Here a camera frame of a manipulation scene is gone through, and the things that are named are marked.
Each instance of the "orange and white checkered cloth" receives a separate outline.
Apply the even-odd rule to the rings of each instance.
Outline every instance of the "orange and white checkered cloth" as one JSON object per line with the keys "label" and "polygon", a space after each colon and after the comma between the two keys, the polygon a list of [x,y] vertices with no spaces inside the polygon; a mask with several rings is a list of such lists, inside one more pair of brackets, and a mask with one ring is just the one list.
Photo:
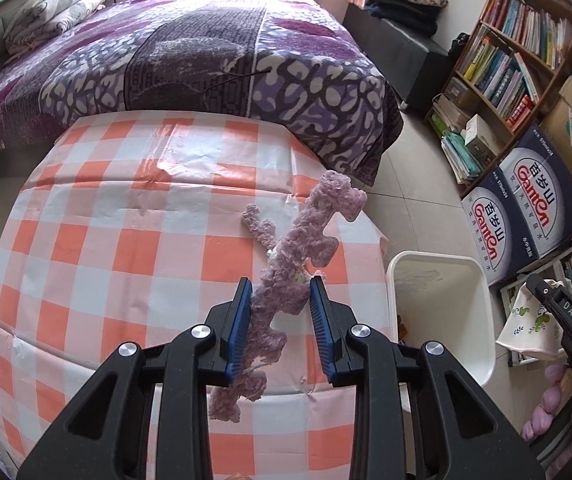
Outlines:
{"label": "orange and white checkered cloth", "polygon": [[[284,127],[194,112],[81,118],[19,193],[0,240],[0,439],[21,461],[122,342],[163,344],[259,282],[266,251],[242,225],[248,203],[287,229],[324,169]],[[330,298],[389,333],[382,252],[362,213],[336,214]],[[288,334],[268,389],[239,424],[210,423],[215,478],[347,478],[354,390],[320,369],[309,310],[277,314]],[[159,395],[153,413],[159,411]],[[156,423],[151,425],[155,441]],[[154,475],[149,446],[149,478]]]}

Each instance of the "purple yarn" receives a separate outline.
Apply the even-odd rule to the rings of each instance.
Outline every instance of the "purple yarn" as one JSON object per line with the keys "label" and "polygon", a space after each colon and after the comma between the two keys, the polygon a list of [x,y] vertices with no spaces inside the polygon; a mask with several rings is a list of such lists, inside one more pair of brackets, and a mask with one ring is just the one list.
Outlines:
{"label": "purple yarn", "polygon": [[[315,267],[325,267],[335,256],[339,240],[323,234],[328,222],[336,212],[348,222],[353,222],[366,203],[364,191],[353,189],[349,177],[326,171],[319,184],[310,192],[304,208],[299,212],[292,227],[275,238],[275,226],[268,220],[259,222],[259,209],[250,204],[242,214],[242,222],[255,238],[266,248],[274,248],[276,254],[261,272],[261,284],[255,288],[251,299],[251,319],[246,336],[242,369],[248,370],[256,358],[274,363],[281,357],[286,344],[286,334],[271,328],[277,312],[297,315],[310,295],[310,275],[302,267],[310,258]],[[298,274],[305,277],[304,283],[296,280]],[[246,397],[257,400],[266,389],[266,374],[245,371],[227,388],[216,387],[210,395],[208,416],[217,420],[239,422],[240,410],[237,400]]]}

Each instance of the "white plastic basket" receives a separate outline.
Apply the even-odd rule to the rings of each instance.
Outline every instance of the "white plastic basket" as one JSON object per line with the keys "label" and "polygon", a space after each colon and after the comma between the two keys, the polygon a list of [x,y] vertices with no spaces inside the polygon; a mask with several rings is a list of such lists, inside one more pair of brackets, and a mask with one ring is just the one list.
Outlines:
{"label": "white plastic basket", "polygon": [[[397,315],[408,346],[439,341],[485,386],[494,370],[494,329],[488,285],[479,263],[467,256],[405,251],[386,272],[391,335],[399,341]],[[402,404],[409,410],[407,394]]]}

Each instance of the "bed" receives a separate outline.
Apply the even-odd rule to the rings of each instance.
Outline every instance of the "bed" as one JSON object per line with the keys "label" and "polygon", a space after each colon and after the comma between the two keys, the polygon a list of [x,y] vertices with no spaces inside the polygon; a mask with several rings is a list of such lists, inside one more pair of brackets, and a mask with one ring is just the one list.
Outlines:
{"label": "bed", "polygon": [[2,70],[0,150],[143,109],[282,124],[368,185],[402,128],[385,78],[312,0],[131,0]]}

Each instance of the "bookshelf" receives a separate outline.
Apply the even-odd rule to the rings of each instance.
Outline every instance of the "bookshelf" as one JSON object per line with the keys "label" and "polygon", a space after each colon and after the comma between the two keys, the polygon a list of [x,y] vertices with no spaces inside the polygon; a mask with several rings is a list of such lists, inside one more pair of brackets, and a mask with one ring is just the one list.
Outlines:
{"label": "bookshelf", "polygon": [[[561,58],[557,67],[553,68],[549,66],[540,56],[530,49],[525,47],[523,44],[515,41],[510,35],[504,33],[498,27],[494,26],[488,20],[489,11],[491,11],[492,6],[496,0],[486,0],[486,4],[482,9],[479,20],[470,35],[470,41],[466,44],[463,52],[461,53],[459,59],[454,65],[454,69],[444,86],[444,89],[448,86],[448,82],[451,78],[456,77],[461,82],[463,82],[478,98],[478,105],[476,110],[469,110],[470,113],[479,114],[494,130],[499,137],[504,141],[504,147],[500,153],[494,158],[494,160],[486,166],[483,171],[470,183],[462,184],[460,186],[460,196],[462,198],[466,197],[468,193],[474,189],[498,164],[503,160],[505,155],[512,149],[515,143],[523,136],[523,134],[530,127],[531,122],[534,118],[545,115],[550,107],[554,104],[554,100],[558,95],[558,90],[561,87],[563,81],[572,70],[572,36],[567,41],[565,49],[561,52]],[[572,7],[569,4],[560,2],[559,0],[520,0],[525,6],[530,6],[535,12],[549,13],[550,16],[556,20],[568,20],[572,25]],[[485,31],[484,34],[487,36],[492,36],[492,44],[500,45],[502,50],[511,52],[514,55],[518,52],[528,70],[535,72],[537,79],[542,83],[541,94],[539,101],[533,104],[532,109],[527,112],[526,117],[521,123],[516,127],[511,126],[507,117],[502,116],[499,110],[493,105],[490,99],[484,95],[484,93],[470,80],[468,80],[462,71],[460,70],[460,65],[463,60],[467,59],[470,50],[473,48],[473,39],[480,31]],[[429,111],[427,116],[430,117],[432,109]]]}

